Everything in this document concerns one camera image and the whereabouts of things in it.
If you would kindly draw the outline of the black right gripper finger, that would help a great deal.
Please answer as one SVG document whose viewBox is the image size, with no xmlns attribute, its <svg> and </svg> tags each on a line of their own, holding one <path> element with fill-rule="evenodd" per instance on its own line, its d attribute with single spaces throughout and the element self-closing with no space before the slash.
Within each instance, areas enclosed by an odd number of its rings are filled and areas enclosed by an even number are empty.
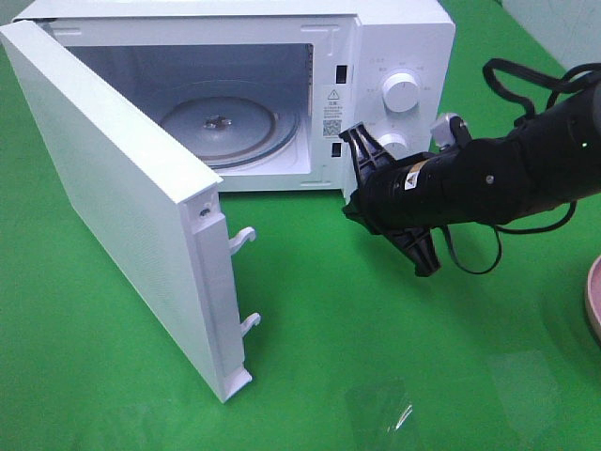
<svg viewBox="0 0 601 451">
<path fill-rule="evenodd" d="M 428 277 L 440 268 L 429 228 L 388 230 L 384 232 L 384 237 L 413 263 L 416 276 Z"/>
<path fill-rule="evenodd" d="M 339 137 L 350 147 L 357 181 L 368 181 L 376 171 L 396 162 L 393 155 L 366 130 L 362 122 L 340 132 Z"/>
</svg>

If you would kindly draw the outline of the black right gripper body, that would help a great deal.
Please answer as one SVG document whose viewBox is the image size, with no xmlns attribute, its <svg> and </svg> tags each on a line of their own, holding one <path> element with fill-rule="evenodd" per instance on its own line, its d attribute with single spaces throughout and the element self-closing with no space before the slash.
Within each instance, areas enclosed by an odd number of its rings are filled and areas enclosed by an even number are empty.
<svg viewBox="0 0 601 451">
<path fill-rule="evenodd" d="M 451 222 L 438 161 L 418 153 L 372 171 L 343 208 L 346 217 L 373 234 Z"/>
</svg>

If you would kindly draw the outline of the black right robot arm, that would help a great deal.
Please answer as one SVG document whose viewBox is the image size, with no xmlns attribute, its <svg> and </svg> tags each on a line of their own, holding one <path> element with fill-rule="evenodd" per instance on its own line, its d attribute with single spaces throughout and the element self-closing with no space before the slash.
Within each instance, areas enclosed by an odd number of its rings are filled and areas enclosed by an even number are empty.
<svg viewBox="0 0 601 451">
<path fill-rule="evenodd" d="M 470 136 L 461 118 L 439 153 L 396 160 L 362 124 L 341 133 L 357 188 L 345 216 L 384 236 L 421 277 L 440 266 L 437 227 L 499 228 L 600 191 L 600 86 L 587 87 L 502 138 Z"/>
</svg>

